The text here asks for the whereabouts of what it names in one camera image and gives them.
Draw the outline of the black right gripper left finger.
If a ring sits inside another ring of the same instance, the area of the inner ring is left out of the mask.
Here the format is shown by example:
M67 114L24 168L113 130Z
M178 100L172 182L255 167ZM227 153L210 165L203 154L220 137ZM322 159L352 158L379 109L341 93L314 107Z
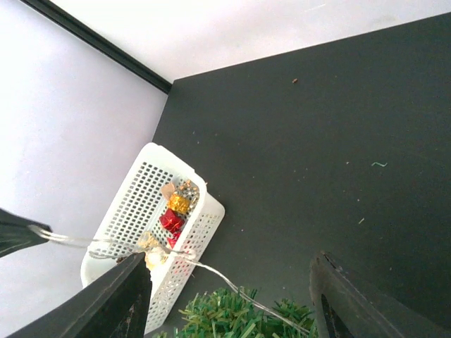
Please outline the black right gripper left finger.
M143 337L152 281L144 253L128 256L11 337Z

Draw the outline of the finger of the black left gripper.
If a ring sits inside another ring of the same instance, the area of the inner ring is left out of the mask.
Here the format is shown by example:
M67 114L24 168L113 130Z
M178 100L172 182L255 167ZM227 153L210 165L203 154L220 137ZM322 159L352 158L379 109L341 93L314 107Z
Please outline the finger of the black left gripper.
M48 225L22 218L1 209L1 257L48 242L47 239L34 233L29 228L30 225L36 225L43 230L52 232Z

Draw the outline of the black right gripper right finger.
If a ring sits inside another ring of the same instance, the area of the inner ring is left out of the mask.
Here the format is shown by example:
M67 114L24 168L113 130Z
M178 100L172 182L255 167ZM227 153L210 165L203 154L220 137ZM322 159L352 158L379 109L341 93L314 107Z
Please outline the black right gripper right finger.
M310 264L320 337L449 337L450 331L384 294L329 252Z

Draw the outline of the white ball string lights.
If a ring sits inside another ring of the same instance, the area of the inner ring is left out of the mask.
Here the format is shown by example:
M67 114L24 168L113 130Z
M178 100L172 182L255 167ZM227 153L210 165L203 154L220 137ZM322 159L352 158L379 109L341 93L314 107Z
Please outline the white ball string lights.
M223 273L218 271L215 268L212 268L209 265L200 263L198 261L195 261L193 258L190 258L190 255L187 251L177 251L175 249L169 248L167 246L164 246L160 244L159 242L156 242L155 244L150 245L140 245L140 244L128 244L126 242L118 241L112 238L103 238L103 239L88 239L83 237L70 237L62 234L56 234L54 232L51 232L49 230L44 230L38 225L28 225L27 227L31 232L35 233L37 236L41 237L42 239L47 239L50 242L63 245L63 246L69 246L69 247L75 247L75 248L86 248L88 249L89 246L93 243L102 243L102 244L110 244L110 245L121 245L122 247L125 247L130 253L137 254L141 252L148 252L149 250L153 248L159 248L164 252L164 255L167 257L173 256L174 258L182 258L184 261L189 263L190 265L194 265L196 267L204 268L215 275L219 276L230 288L233 292L236 294L239 294L243 299L250 302L255 307L259 308L260 310L263 310L264 312L276 317L279 320L282 320L286 325L289 325L290 327L295 328L303 337L307 337L309 334L309 331L307 329L304 329L303 327L299 326L298 324L294 323L293 321L284 318L282 315L277 314L275 311L271 310L270 308L262 305L258 301L255 301L250 296L247 296L244 293L244 289L242 287L238 287L235 285L230 279L228 279Z

